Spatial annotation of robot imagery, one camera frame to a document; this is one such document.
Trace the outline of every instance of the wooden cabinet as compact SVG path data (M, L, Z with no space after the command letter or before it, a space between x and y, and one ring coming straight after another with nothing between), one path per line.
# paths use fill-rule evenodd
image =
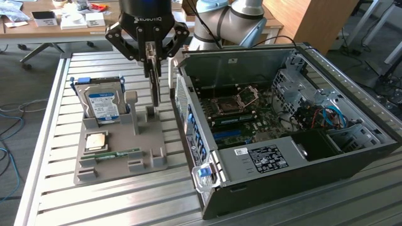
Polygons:
M264 0L263 4L283 24L279 35L308 42L327 53L359 0ZM290 43L286 38L276 43Z

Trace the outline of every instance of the robotiq logo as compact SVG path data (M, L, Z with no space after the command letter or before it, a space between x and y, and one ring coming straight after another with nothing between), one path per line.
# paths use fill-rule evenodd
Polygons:
M152 21L161 21L161 17L147 18L147 19L137 18L137 17L133 18L133 23L135 23L135 24L136 24L137 22L152 22Z

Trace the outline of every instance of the hard drive label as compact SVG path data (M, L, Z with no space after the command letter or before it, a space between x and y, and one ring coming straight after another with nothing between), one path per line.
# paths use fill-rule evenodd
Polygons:
M255 168L260 173L266 173L288 166L276 145L248 150L248 154Z
M115 120L119 117L117 105L113 103L113 93L89 94L91 106L95 116L101 121Z

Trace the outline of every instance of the gray carpet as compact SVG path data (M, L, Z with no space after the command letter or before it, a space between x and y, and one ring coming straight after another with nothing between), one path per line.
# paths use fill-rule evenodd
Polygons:
M350 18L344 29L346 32L351 32L360 19L360 16L362 14L358 14L358 16ZM366 30L363 29L350 48L359 48L359 39L364 35L364 31ZM363 51L358 58L362 60L370 60L383 69L387 69L390 66L383 63L383 60L396 47L400 40L402 33L388 27L383 27L370 44L371 53ZM61 44L60 47L69 52L109 51L112 49L107 41L97 41L95 42L95 45L95 48L89 48L85 45L85 42L79 42ZM28 61L28 63L32 64L33 69L27 72L21 69L19 62L27 53L27 51L19 50L16 45L11 45L5 53L0 54L0 105L9 103L25 103L35 99L47 98L49 95L60 54L53 48L48 48L32 60ZM342 55L336 51L328 52L327 57L342 70L358 63L356 60ZM398 67L395 74L402 74L402 66ZM347 71L347 75L354 79L364 80L368 76L375 76L375 73L367 70L366 65L362 65L350 69ZM39 108L43 105L44 103L36 104L32 106L32 109L36 107ZM25 126L23 130L5 140L6 146L13 153L23 178L27 178L28 174L36 138L43 121L43 113L44 112L25 113ZM0 117L0 133L11 124L13 124L13 122L13 119L5 119ZM5 164L6 161L2 160L0 162L0 170L5 167ZM0 177L0 197L6 196L9 191L15 188L15 185L15 172L12 167L9 167L5 174ZM21 184L20 189L13 194L16 200L9 200L4 203L0 203L1 226L9 226L13 223L20 202L17 198L21 195L23 186L24 184Z

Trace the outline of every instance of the hard drive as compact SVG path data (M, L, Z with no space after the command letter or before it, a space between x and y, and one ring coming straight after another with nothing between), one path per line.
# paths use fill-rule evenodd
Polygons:
M73 82L72 77L71 82L85 118L96 118L99 124L109 124L119 120L121 114L127 114L123 78L80 78Z

